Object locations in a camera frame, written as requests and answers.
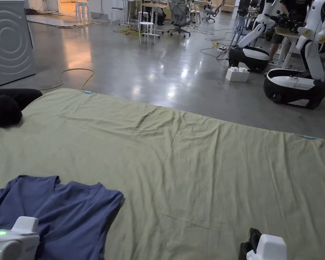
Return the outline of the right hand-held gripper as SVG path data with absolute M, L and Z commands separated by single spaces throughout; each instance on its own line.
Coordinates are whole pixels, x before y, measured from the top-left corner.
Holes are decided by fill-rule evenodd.
M 241 243 L 239 260 L 286 260 L 285 241 L 278 236 L 262 234 L 258 229 L 250 228 L 248 241 Z

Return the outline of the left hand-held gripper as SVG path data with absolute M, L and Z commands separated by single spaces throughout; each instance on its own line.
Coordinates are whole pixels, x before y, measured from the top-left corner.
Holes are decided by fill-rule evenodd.
M 39 220 L 20 216 L 12 229 L 0 229 L 0 260 L 34 260 L 40 244 Z

